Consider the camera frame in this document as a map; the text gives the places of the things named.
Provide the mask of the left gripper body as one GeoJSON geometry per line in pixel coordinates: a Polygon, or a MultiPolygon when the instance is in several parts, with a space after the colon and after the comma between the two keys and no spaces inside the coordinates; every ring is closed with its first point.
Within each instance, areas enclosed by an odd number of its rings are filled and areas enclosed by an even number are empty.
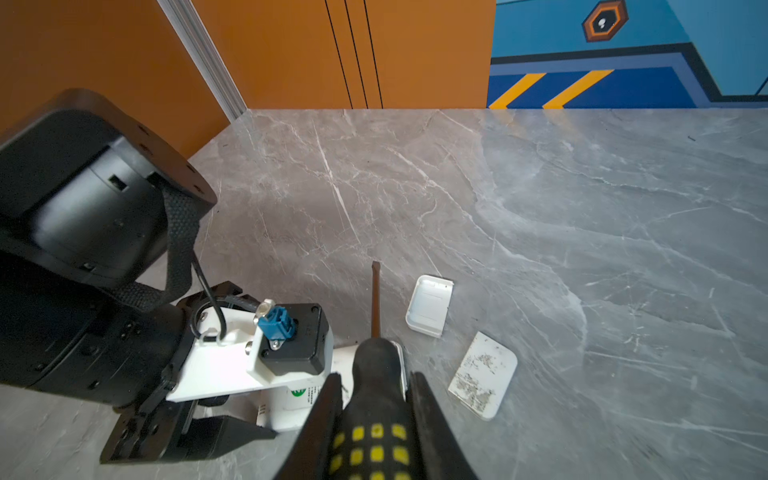
{"type": "Polygon", "coordinates": [[[182,462],[182,435],[187,432],[198,401],[175,403],[166,396],[176,386],[180,369],[195,339],[190,328],[193,310],[201,304],[243,307],[247,296],[231,282],[213,294],[192,294],[178,305],[139,312],[111,300],[99,311],[98,324],[109,335],[104,352],[116,363],[108,381],[119,399],[113,405],[118,421],[101,453],[103,464],[182,462]]]}

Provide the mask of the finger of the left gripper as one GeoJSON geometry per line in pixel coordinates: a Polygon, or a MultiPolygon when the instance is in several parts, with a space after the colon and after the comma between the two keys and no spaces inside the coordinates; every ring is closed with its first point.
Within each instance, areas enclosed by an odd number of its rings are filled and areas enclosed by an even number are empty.
{"type": "Polygon", "coordinates": [[[219,458],[251,442],[273,440],[277,432],[231,416],[193,419],[182,435],[183,461],[219,458]]]}

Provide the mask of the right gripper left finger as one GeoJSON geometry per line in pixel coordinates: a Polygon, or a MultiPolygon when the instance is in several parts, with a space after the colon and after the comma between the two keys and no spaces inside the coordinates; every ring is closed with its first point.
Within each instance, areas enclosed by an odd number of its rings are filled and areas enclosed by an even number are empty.
{"type": "Polygon", "coordinates": [[[342,380],[330,374],[274,480],[329,479],[331,444],[343,409],[342,380]]]}

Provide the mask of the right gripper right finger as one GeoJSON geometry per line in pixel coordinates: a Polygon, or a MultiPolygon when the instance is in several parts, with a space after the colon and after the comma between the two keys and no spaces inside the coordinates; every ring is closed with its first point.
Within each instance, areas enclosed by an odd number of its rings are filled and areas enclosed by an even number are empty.
{"type": "Polygon", "coordinates": [[[477,480],[421,372],[411,373],[406,398],[415,421],[422,478],[477,480]]]}

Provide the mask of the black yellow screwdriver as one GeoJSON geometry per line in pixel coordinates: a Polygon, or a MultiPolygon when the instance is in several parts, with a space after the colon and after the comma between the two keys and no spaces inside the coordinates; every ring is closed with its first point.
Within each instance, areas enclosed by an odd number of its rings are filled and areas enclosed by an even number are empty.
{"type": "Polygon", "coordinates": [[[358,346],[353,391],[335,427],[330,479],[416,479],[413,419],[402,391],[396,346],[381,336],[380,269],[372,263],[371,337],[358,346]]]}

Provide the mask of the white battery cover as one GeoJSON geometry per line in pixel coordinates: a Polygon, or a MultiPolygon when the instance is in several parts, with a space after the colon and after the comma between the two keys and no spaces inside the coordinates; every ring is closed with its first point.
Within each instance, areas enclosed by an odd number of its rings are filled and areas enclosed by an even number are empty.
{"type": "Polygon", "coordinates": [[[431,275],[421,275],[415,284],[405,315],[413,331],[440,338],[446,324],[454,282],[431,275]]]}
{"type": "Polygon", "coordinates": [[[518,367],[518,357],[477,332],[453,376],[448,392],[484,421],[497,415],[518,367]]]}

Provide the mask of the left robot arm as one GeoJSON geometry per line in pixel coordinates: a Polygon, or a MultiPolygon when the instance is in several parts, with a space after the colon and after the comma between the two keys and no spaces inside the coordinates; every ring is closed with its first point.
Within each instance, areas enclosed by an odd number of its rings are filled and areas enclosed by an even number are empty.
{"type": "Polygon", "coordinates": [[[190,286],[216,197],[166,141],[102,95],[56,95],[1,137],[1,380],[110,406],[104,464],[221,457],[275,432],[173,402],[206,308],[235,284],[190,286]]]}

